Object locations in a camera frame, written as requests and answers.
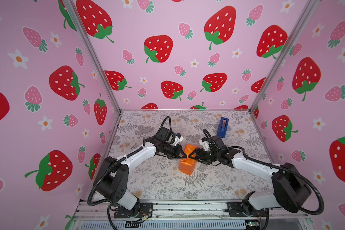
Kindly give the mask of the aluminium corner post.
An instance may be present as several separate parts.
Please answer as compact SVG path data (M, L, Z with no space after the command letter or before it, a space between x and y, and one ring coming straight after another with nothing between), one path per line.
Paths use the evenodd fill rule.
M113 90L112 88L109 86L109 82L108 82L108 79L106 77L106 74L104 73L104 70L101 66L101 63L95 53L95 50L90 42L90 39L88 37L88 34L86 33L86 30L84 29L83 27L83 24L81 22L81 19L80 19L80 16L76 10L76 5L73 1L69 1L69 0L65 0L63 1L66 8L67 8L67 11L70 15L70 18L71 20L73 21L76 29L77 29L77 32L85 46L85 49L87 50L87 53L92 61L92 64L94 66L94 69L96 70L98 76L99 76L99 79L112 103L112 105L114 106L115 108L115 111L116 113L119 115L122 113L122 110L120 109L120 106L113 94Z
M250 115L254 115L254 111L256 107L259 105L264 93L270 86L271 82L277 75L278 71L281 69L281 65L283 61L287 58L288 53L290 49L292 48L292 45L297 41L298 37L300 36L302 30L304 29L307 22L311 18L318 4L319 4L319 1L316 1L316 0L307 1L307 4L304 6L304 9L301 12L297 22L295 23L290 35L288 36L288 39L284 47L282 48L277 60L274 62L274 65L272 66L269 74L267 75L266 80L263 86L261 87L258 96L254 100L252 107L249 109Z

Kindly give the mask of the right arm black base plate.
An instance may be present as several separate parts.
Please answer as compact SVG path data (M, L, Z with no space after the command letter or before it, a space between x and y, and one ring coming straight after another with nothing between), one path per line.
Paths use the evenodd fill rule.
M256 210L249 203L228 202L226 211L230 217L258 218L266 217L266 210Z

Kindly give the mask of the blue tape dispenser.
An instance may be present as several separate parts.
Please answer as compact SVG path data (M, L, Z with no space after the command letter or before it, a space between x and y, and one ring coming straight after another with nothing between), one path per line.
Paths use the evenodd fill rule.
M217 130L217 136L219 136L221 138L226 137L226 133L227 133L227 129L228 129L228 123L229 123L228 118L224 118L224 117L220 118L218 130Z

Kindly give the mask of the right aluminium corner post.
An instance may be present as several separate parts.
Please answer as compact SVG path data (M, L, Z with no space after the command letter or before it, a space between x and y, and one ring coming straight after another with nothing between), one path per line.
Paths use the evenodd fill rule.
M316 1L316 0L307 1L307 4L304 6L304 9L301 12L297 22L295 23L290 35L288 36L288 39L284 47L282 48L277 60L274 62L274 65L272 66L269 74L267 75L266 80L263 86L261 87L258 96L254 100L252 107L249 109L250 115L254 115L254 111L256 107L259 105L264 93L270 86L271 82L277 75L278 71L281 69L281 65L283 61L287 58L288 53L290 49L292 48L292 45L297 41L298 37L300 36L302 30L304 29L307 22L311 18L318 4L319 4L319 1Z

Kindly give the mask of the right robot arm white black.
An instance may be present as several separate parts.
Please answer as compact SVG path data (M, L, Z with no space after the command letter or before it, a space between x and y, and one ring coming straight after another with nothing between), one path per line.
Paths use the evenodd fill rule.
M218 161L220 164L247 171L271 183L271 189L250 192L242 200L241 209L247 216L267 208L283 208L288 212L297 213L311 195L311 188L294 174L297 170L289 163L285 165L258 163L244 156L244 153L238 149L229 151L196 149L189 158L204 164Z

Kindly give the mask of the yellow orange wrapping paper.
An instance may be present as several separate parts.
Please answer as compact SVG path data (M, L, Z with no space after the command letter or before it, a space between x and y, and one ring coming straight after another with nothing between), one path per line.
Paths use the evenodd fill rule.
M189 158L197 146L187 144L184 153L187 155L185 159L181 159L179 163L179 170L187 175L192 175L196 167L196 160Z

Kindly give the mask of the left aluminium corner post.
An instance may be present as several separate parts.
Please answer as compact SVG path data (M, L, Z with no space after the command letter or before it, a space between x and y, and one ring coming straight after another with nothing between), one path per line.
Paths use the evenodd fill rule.
M113 94L113 90L112 88L109 86L109 82L108 82L108 79L106 77L106 74L104 73L104 70L101 66L101 63L95 53L95 50L90 42L90 39L88 37L88 34L86 33L86 30L84 29L83 27L83 24L81 22L81 19L80 19L80 16L76 10L76 5L73 1L69 1L69 0L65 0L63 1L66 8L67 8L67 11L70 15L70 18L71 20L73 21L76 29L77 29L77 32L85 46L85 49L87 50L87 53L92 61L92 64L94 66L94 69L96 70L98 76L99 76L99 79L112 103L112 105L114 106L115 108L115 111L116 113L119 115L122 113L122 110L120 109L120 106Z

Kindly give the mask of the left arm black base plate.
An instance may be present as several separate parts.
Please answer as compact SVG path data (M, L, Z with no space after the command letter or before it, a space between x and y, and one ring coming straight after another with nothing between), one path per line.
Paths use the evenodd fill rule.
M118 207L114 212L116 219L142 218L143 216L151 217L153 213L153 203L137 203L131 210L123 206Z

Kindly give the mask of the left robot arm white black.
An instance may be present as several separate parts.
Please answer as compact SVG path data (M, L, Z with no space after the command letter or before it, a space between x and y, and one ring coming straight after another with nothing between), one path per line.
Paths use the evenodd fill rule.
M136 211L140 200L127 190L130 171L158 153L168 159L186 158L186 154L179 144L184 137L173 134L172 138L163 141L162 138L150 137L143 144L127 155L118 158L107 157L95 178L93 191L100 193L104 199L101 202L110 202L123 208Z

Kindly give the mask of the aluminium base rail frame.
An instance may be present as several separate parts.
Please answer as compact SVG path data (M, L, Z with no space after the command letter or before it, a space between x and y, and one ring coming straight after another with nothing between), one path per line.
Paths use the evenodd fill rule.
M89 207L80 202L67 230L314 230L305 213L260 210L246 216L239 200L142 200L145 221L129 218L108 203Z

